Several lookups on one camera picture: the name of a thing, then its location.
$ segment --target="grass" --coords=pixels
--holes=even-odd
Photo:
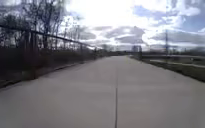
[[[171,71],[175,71],[185,76],[189,76],[196,80],[205,82],[205,67],[195,67],[190,65],[171,64],[171,63],[166,64],[162,62],[153,62],[153,61],[146,61],[146,60],[144,60],[144,62],[165,69],[169,69]]]

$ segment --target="concrete road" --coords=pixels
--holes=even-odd
[[[116,100],[117,128],[205,128],[204,83],[127,57],[0,91],[0,128],[114,128]]]

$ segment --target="fence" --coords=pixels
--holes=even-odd
[[[78,41],[0,24],[0,86],[20,76],[36,78],[42,69],[96,59],[100,53]]]

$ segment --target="fence post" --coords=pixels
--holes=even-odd
[[[80,54],[81,54],[81,63],[84,62],[84,52],[83,52],[83,44],[80,44]]]

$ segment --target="sky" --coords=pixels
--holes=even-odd
[[[20,0],[0,0],[4,4]],[[168,43],[205,47],[205,0],[68,0],[69,14],[82,17],[81,41],[130,50]]]

